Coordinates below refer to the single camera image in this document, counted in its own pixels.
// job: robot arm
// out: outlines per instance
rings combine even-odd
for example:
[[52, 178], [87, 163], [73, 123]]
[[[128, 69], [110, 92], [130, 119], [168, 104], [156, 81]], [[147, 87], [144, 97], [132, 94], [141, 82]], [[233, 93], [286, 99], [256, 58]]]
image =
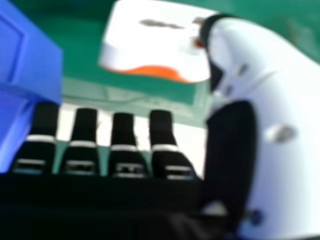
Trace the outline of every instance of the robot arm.
[[276, 33], [215, 15], [200, 38], [213, 104], [202, 206], [222, 201], [245, 239], [320, 236], [320, 67]]

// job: white and orange device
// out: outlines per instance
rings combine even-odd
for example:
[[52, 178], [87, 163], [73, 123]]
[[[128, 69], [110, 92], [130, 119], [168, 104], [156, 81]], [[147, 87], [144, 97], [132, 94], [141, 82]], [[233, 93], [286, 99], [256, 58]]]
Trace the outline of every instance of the white and orange device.
[[208, 80], [208, 57], [197, 37], [202, 20], [216, 13], [167, 1], [119, 0], [106, 26], [99, 65], [183, 83]]

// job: orange trim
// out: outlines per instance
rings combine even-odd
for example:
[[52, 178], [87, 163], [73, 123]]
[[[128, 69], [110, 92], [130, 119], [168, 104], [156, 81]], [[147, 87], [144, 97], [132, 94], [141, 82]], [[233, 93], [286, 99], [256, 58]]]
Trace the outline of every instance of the orange trim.
[[152, 77], [164, 78], [173, 80], [180, 83], [191, 83], [187, 79], [181, 77], [179, 73], [167, 66], [140, 66], [130, 70], [114, 70], [107, 68], [108, 71], [116, 72], [120, 74], [130, 74], [130, 75], [147, 75]]

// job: white device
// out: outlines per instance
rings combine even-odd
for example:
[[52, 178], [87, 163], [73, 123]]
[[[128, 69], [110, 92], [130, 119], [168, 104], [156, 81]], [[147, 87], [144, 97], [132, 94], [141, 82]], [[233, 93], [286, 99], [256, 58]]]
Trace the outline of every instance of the white device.
[[[213, 94], [225, 104], [250, 102], [258, 120], [246, 210], [261, 210], [264, 221], [244, 219], [238, 236], [320, 236], [320, 66], [276, 33], [238, 18], [217, 20], [207, 42], [210, 61], [223, 72]], [[221, 107], [213, 105], [212, 114]]]
[[216, 11], [166, 1], [116, 1], [102, 42], [99, 65], [122, 74], [183, 83], [210, 77], [206, 52], [195, 45], [200, 24]]

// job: green background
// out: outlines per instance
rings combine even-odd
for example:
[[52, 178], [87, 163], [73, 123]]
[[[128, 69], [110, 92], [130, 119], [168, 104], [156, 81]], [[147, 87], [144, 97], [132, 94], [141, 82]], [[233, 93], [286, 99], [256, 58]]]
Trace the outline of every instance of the green background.
[[[208, 83], [182, 84], [128, 76], [98, 67], [102, 36], [113, 0], [12, 0], [64, 51], [64, 100], [109, 111], [147, 116], [174, 112], [175, 121], [201, 127]], [[319, 0], [176, 0], [214, 9], [270, 28], [320, 62]]]

